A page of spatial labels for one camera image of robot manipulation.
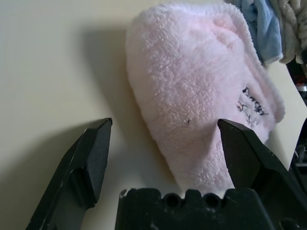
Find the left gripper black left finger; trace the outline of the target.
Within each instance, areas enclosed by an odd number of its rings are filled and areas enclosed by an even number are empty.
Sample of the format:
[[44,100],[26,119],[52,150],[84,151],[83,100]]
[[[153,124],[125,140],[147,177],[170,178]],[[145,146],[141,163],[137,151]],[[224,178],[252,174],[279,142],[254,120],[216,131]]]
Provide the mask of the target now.
[[79,230],[97,204],[105,176],[112,119],[90,124],[65,153],[51,178],[28,230]]

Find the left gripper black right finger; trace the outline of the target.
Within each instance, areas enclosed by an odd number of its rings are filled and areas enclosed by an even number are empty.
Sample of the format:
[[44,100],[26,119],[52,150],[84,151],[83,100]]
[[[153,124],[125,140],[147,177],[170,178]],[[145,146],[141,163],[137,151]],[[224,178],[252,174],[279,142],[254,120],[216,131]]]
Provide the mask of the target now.
[[227,119],[217,125],[235,188],[254,190],[277,230],[305,230],[307,189],[298,172],[286,169],[250,128]]

